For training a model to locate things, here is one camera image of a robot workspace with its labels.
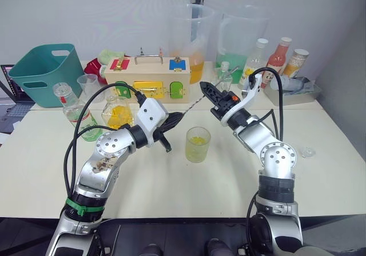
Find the bottle cap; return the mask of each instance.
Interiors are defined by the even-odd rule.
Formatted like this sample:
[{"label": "bottle cap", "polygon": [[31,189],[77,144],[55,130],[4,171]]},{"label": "bottle cap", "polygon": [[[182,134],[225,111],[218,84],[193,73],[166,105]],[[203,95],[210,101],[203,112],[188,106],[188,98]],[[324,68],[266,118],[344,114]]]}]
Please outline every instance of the bottle cap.
[{"label": "bottle cap", "polygon": [[268,44],[268,40],[267,39],[264,39],[264,38],[259,38],[257,40],[257,47],[260,48],[260,49],[263,49],[265,48],[265,46]]},{"label": "bottle cap", "polygon": [[57,97],[65,97],[73,92],[71,87],[67,83],[56,83],[53,87],[53,93]]},{"label": "bottle cap", "polygon": [[221,70],[222,71],[228,71],[229,70],[230,63],[227,61],[221,62]]},{"label": "bottle cap", "polygon": [[302,55],[302,56],[308,56],[309,52],[306,51],[305,49],[295,49],[294,52],[298,55]]},{"label": "bottle cap", "polygon": [[281,38],[280,45],[281,45],[281,46],[289,46],[291,42],[292,42],[292,39],[291,39],[291,38],[288,38],[288,37],[282,37],[282,38]]}]

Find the wooden box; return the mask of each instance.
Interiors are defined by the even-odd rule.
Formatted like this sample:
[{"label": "wooden box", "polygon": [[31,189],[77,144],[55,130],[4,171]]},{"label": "wooden box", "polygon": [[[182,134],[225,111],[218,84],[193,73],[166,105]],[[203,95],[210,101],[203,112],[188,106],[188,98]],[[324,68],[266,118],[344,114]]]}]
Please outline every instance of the wooden box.
[{"label": "wooden box", "polygon": [[[162,103],[189,102],[190,70],[185,57],[116,57],[109,62],[104,74],[107,83],[125,82]],[[116,87],[115,93],[126,97],[128,102],[136,102],[133,93],[125,87]]]}]

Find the teal plastic basket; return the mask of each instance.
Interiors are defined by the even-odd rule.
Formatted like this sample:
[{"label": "teal plastic basket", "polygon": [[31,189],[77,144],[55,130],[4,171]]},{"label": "teal plastic basket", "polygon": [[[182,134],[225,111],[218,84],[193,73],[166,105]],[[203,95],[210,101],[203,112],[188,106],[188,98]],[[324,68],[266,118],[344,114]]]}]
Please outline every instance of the teal plastic basket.
[{"label": "teal plastic basket", "polygon": [[62,106],[53,93],[53,85],[68,83],[76,96],[81,87],[76,81],[83,69],[74,45],[58,43],[30,50],[9,72],[9,76],[42,107]]}]

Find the green cable tie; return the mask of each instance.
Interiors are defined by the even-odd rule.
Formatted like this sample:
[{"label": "green cable tie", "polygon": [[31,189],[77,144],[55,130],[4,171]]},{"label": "green cable tie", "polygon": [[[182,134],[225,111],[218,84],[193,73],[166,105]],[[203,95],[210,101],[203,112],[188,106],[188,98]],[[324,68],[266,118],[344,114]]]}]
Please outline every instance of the green cable tie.
[{"label": "green cable tie", "polygon": [[78,203],[72,201],[70,198],[66,199],[66,204],[71,206],[73,209],[76,209],[78,211],[79,216],[84,216],[86,212],[99,212],[104,210],[104,206],[97,206],[97,207],[81,206]]}]

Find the plastic lid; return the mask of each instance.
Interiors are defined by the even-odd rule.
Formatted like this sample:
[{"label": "plastic lid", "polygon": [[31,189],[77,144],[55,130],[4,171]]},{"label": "plastic lid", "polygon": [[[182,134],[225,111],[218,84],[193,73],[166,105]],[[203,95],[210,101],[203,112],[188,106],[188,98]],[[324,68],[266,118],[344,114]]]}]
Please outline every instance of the plastic lid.
[{"label": "plastic lid", "polygon": [[309,52],[306,51],[305,49],[295,49],[294,52],[298,55],[302,55],[302,56],[308,56]]},{"label": "plastic lid", "polygon": [[281,45],[281,46],[289,46],[291,42],[292,42],[292,39],[291,39],[291,38],[288,38],[288,37],[282,37],[282,38],[281,38],[280,45]]},{"label": "plastic lid", "polygon": [[57,97],[65,97],[73,92],[73,90],[67,83],[57,83],[52,87],[52,89],[53,89],[53,93]]},{"label": "plastic lid", "polygon": [[221,70],[222,71],[228,71],[229,70],[230,63],[227,61],[221,62]]},{"label": "plastic lid", "polygon": [[260,49],[265,48],[265,46],[268,44],[268,40],[264,39],[264,38],[259,38],[257,40],[257,47],[259,47]]}]

